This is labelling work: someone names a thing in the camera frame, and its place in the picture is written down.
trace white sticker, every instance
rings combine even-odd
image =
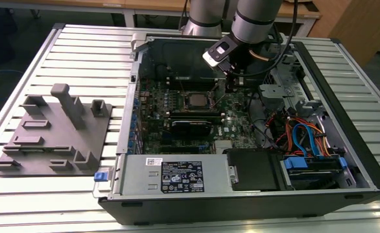
[[[110,4],[110,3],[105,3],[104,6],[116,6],[116,7],[121,7],[121,4]]]
[[[320,16],[315,16],[315,15],[304,15],[306,18],[320,18]]]
[[[147,165],[148,166],[161,166],[164,162],[164,158],[148,158]]]

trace floor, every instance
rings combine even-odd
[[[13,17],[19,30],[9,36],[9,39],[15,50],[15,58],[0,64],[0,69],[26,71],[57,22],[101,26],[114,26],[114,24],[120,26],[124,23],[122,15],[104,13],[41,11],[41,15],[39,19],[34,19],[30,10],[17,9],[14,11]],[[140,27],[177,29],[179,21],[179,17],[149,16],[145,18],[138,16]],[[225,23],[224,28],[224,31],[229,31],[229,22]],[[365,70],[380,89],[380,55],[374,57]],[[0,72],[0,109],[21,77],[22,75],[15,72]]]

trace black cable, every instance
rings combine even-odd
[[[185,7],[184,7],[183,15],[180,16],[179,30],[181,30],[181,28],[183,28],[184,15],[187,14],[187,17],[188,17],[188,2],[189,2],[189,0],[187,0],[187,2],[185,2]]]
[[[258,72],[258,73],[254,73],[254,74],[239,74],[239,73],[233,73],[236,76],[240,76],[240,77],[252,77],[252,76],[258,76],[258,75],[262,75],[262,74],[266,74],[267,72],[270,72],[278,65],[279,63],[282,62],[283,58],[284,58],[284,55],[288,51],[288,48],[290,48],[290,44],[292,42],[292,39],[294,39],[294,36],[295,36],[295,31],[296,31],[296,19],[298,19],[298,10],[299,10],[299,0],[295,0],[295,15],[294,15],[294,25],[292,25],[292,31],[290,33],[290,37],[288,37],[288,40],[287,40],[287,44],[286,44],[286,47],[284,47],[284,50],[279,56],[279,58],[276,59],[275,61],[275,64],[268,67],[266,70]]]
[[[280,41],[279,40],[279,36],[280,36],[280,31],[279,31],[279,28],[276,27],[276,23],[274,24],[274,28],[275,28],[275,34],[276,34],[276,36],[278,36],[278,50],[279,50],[279,54],[282,54],[282,43],[283,43],[283,41]],[[272,58],[272,59],[270,59],[270,61],[275,61],[278,59],[278,55]]]
[[[248,119],[250,119],[250,122],[252,123],[252,126],[254,126],[255,130],[258,130],[259,133],[262,133],[262,134],[264,135],[264,137],[266,137],[267,140],[270,141],[270,143],[271,143],[271,145],[274,146],[274,148],[279,149],[279,147],[278,147],[275,141],[274,141],[272,138],[267,135],[267,130],[268,130],[268,128],[266,129],[266,132],[264,132],[264,131],[255,125],[255,123],[256,123],[260,119],[258,119],[258,120],[255,120],[255,121],[252,120],[252,117],[251,117],[251,105],[252,105],[252,102],[254,102],[254,97],[255,97],[255,95],[256,95],[256,92],[254,91],[254,94],[251,95],[250,104],[248,104]]]

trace table leg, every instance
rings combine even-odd
[[[296,33],[296,36],[299,36],[299,37],[308,37],[308,34],[312,31],[315,23],[316,23],[316,19],[315,18],[308,18],[304,21],[304,23],[303,23],[303,25],[302,25],[298,33]]]
[[[124,9],[128,28],[136,28],[136,11],[134,9]]]
[[[33,13],[34,18],[41,18],[41,10],[30,10],[30,12]]]

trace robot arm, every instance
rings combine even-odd
[[[240,0],[233,18],[232,33],[207,51],[204,59],[227,75],[235,69],[232,57],[248,53],[268,37],[284,0]]]

